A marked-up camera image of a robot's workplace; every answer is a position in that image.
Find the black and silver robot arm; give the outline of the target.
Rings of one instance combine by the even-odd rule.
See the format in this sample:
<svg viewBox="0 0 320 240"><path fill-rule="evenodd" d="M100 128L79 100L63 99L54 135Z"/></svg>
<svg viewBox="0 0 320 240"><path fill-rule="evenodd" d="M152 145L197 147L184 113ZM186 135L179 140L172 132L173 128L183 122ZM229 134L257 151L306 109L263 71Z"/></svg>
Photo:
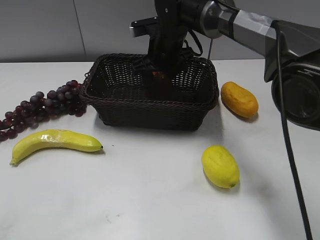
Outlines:
<svg viewBox="0 0 320 240"><path fill-rule="evenodd" d="M287 119L320 128L320 31L247 12L220 0L157 0L156 30L144 67L169 71L181 60L188 32L210 39L226 36L265 59L264 80Z"/></svg>

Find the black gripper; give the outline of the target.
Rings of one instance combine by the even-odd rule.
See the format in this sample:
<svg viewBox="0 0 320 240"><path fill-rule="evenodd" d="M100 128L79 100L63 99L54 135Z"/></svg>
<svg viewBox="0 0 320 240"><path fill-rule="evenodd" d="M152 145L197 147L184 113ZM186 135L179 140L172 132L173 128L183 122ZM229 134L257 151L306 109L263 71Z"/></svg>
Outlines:
<svg viewBox="0 0 320 240"><path fill-rule="evenodd" d="M172 97L180 97L178 67L180 56L187 35L187 28L182 25L164 25L161 22L152 28L149 39L147 58L153 71L169 72L169 94ZM154 75L149 70L141 72L145 94L148 97L156 96L156 84Z"/></svg>

